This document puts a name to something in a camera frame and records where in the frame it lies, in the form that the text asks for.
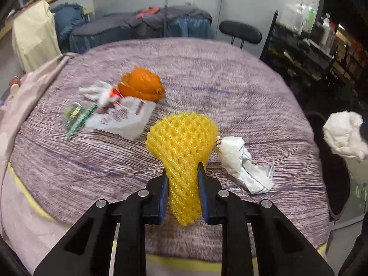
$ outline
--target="green straw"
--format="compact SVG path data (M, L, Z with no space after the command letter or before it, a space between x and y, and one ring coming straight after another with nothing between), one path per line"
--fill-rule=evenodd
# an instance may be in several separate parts
M75 132L84 125L84 123L86 122L87 118L90 117L92 115L92 113L98 108L98 106L95 104L92 107L89 107L84 113L82 113L81 115L79 115L77 121L73 124L73 126L71 127L71 129L68 131L66 138L70 139Z

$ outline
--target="yellow fabric trim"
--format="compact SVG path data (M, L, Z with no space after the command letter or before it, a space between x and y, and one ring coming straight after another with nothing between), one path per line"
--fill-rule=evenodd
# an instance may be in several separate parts
M27 199L29 205L38 213L41 217L44 217L50 221L57 222L53 217L51 217L45 210L34 200L30 192L24 186L22 181L18 178L15 173L12 165L8 162L8 170L12 174L15 183L18 185L19 189L24 194ZM113 250L116 249L117 240L114 239ZM319 254L323 254L326 252L327 243L323 244L321 247L317 249ZM156 256L152 254L146 255L146 260L153 262L154 264L158 264L167 269L176 269L176 270L184 270L184 271L195 271L195 272L221 272L221 263L219 262L205 262L199 261L196 259L185 259L185 258L174 258L174 257L163 257ZM257 267L257 258L253 257L252 259L253 267Z
M10 164L10 162L8 162L8 171L13 176L15 183L17 184L17 186L21 190L21 192L24 194L24 196L27 199L27 201L28 201L29 205L31 206L31 208L33 208L33 210L36 213L38 213L41 217L43 217L43 218L45 218L47 220L56 222L56 220L52 216L50 216L48 213L46 213L45 210L36 202L36 200L34 200L34 198L30 194L30 192L27 190L27 188L25 187L25 185L18 178L18 176L15 173L14 168L12 167L12 165Z

